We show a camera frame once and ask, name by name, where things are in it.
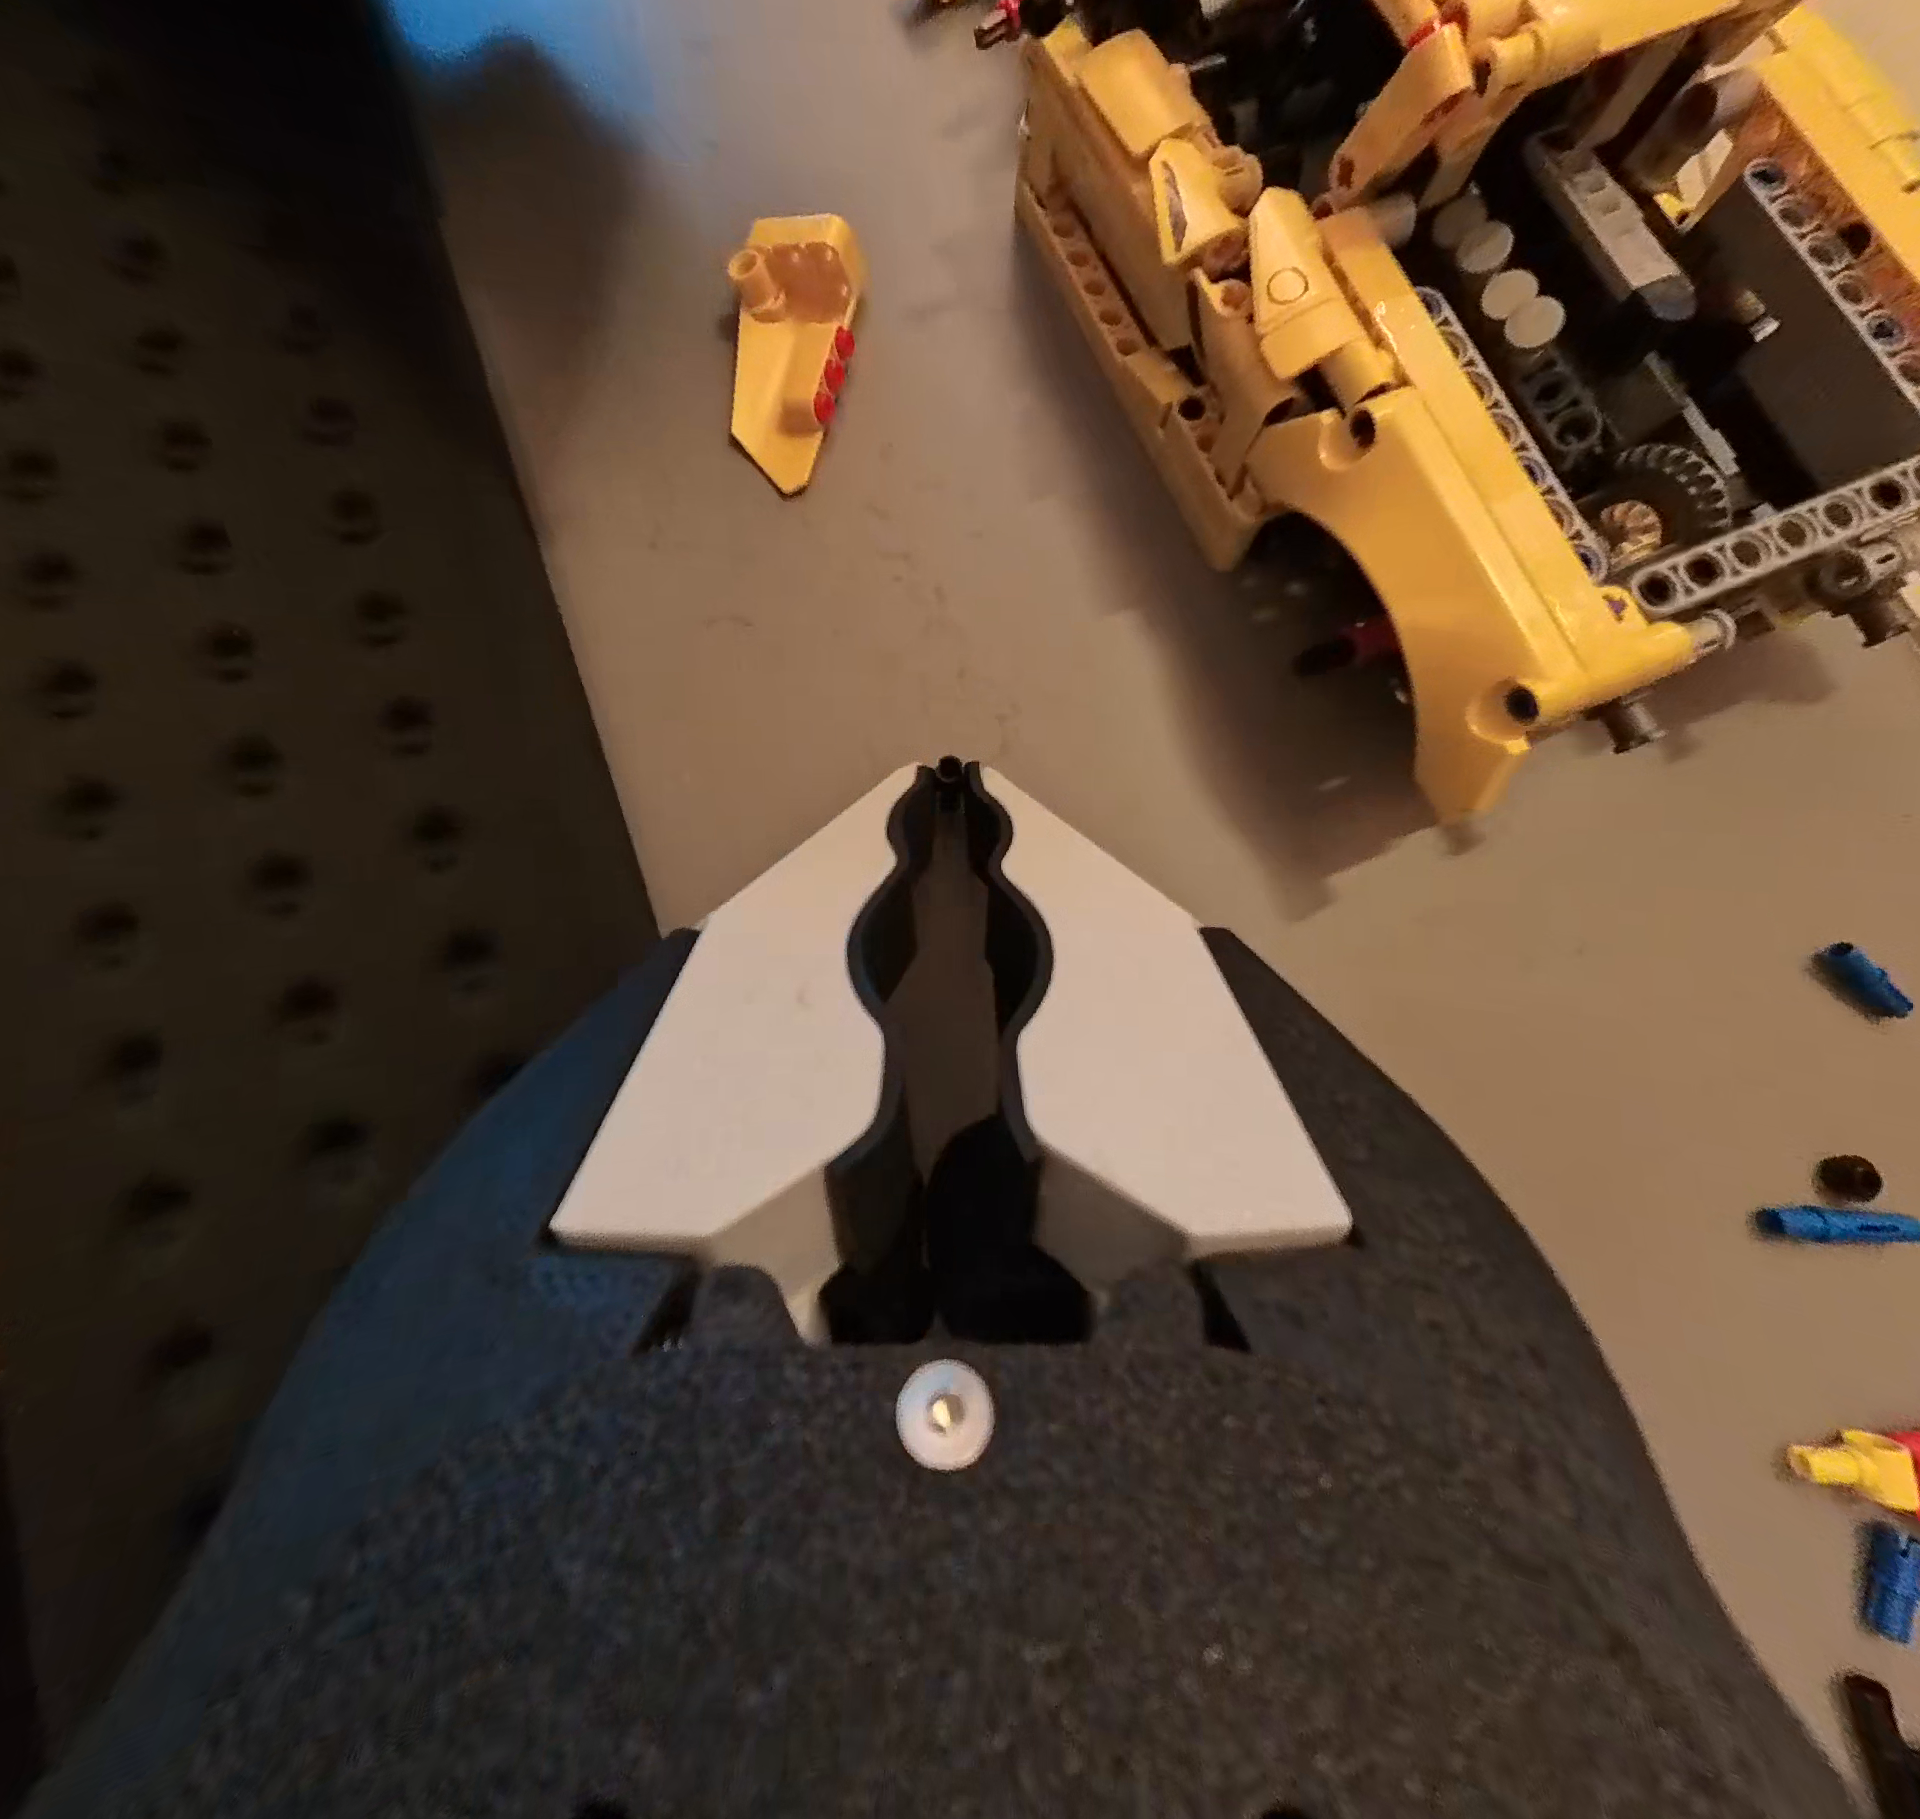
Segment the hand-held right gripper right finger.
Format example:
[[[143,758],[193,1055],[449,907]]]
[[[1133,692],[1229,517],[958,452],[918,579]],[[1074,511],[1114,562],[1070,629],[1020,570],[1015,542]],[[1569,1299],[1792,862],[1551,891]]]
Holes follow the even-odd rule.
[[[984,765],[995,1100],[938,1156],[938,1323],[1081,1344],[1129,1281],[1341,1244],[1353,1210],[1182,905]]]

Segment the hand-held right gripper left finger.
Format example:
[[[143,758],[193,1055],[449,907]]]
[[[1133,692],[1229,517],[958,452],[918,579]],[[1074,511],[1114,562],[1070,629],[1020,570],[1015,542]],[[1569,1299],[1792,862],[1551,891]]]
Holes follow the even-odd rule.
[[[552,1218],[559,1247],[758,1270],[828,1342],[830,1281],[900,1255],[918,1203],[889,1006],[938,792],[900,768],[700,923]]]

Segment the yellow panel with red pins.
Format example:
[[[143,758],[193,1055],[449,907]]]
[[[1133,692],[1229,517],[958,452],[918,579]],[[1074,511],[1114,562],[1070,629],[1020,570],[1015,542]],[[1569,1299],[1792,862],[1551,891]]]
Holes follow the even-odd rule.
[[[869,267],[839,214],[762,219],[731,251],[729,436],[785,496],[811,482],[851,375]]]

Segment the grey desk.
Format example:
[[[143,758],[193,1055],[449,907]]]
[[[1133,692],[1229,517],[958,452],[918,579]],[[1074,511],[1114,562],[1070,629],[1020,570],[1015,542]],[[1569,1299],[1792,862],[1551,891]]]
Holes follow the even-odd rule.
[[[1861,1154],[1917,1210],[1917,645],[1842,621],[1572,728],[1435,824],[1399,703],[1297,680],[1297,581],[1218,577],[1015,221],[990,0],[373,0],[662,923],[886,771],[984,758],[1261,952],[1472,1156],[1609,1354],[1693,1558],[1861,1791],[1857,1512],[1783,1450],[1917,1423],[1917,1252],[1755,1208]],[[851,375],[785,499],[729,436],[731,251],[839,214]]]

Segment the yellow brick car model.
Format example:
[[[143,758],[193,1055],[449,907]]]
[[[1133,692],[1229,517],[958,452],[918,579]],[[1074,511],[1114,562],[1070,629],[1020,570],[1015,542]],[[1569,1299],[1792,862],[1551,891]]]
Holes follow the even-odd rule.
[[[936,7],[960,0],[926,0]],[[1917,113],[1812,0],[995,0],[1017,214],[1217,570],[1443,822],[1820,615],[1917,635]]]

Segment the dark perforated panel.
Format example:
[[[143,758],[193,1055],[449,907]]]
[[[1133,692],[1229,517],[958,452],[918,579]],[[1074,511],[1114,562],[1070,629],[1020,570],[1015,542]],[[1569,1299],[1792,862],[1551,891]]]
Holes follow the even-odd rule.
[[[2,0],[4,1693],[654,910],[371,0]]]

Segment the short blue pin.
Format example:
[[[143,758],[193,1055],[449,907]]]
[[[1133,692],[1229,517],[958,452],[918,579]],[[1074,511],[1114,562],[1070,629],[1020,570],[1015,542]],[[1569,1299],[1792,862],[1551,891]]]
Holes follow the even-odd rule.
[[[1812,953],[1812,966],[1833,991],[1873,1021],[1906,1021],[1917,1001],[1857,944],[1828,944]]]

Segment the pile of small colourful pins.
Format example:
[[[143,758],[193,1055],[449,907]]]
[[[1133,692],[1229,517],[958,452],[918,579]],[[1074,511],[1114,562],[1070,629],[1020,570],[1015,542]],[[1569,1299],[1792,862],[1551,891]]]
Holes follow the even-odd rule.
[[[1861,1627],[1889,1646],[1917,1650],[1918,1634],[1918,1435],[1842,1429],[1828,1445],[1789,1447],[1789,1472],[1816,1488],[1868,1502],[1882,1519],[1868,1527],[1860,1567]],[[1840,1700],[1877,1813],[1918,1816],[1918,1742],[1893,1693],[1864,1672],[1840,1678]]]

